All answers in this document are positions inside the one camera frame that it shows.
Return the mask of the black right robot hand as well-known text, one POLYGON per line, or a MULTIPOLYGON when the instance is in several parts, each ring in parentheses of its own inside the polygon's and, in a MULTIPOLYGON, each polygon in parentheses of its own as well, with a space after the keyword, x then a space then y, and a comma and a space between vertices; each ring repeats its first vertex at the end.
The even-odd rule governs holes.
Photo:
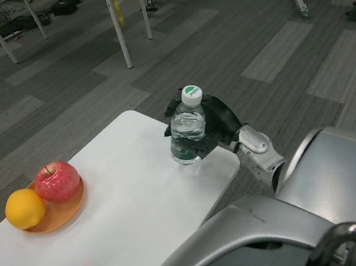
POLYGON ((204 159, 220 144, 231 144, 242 126, 224 102, 197 85, 179 89, 165 117, 170 120, 164 136, 171 138, 171 156, 182 165, 204 159))

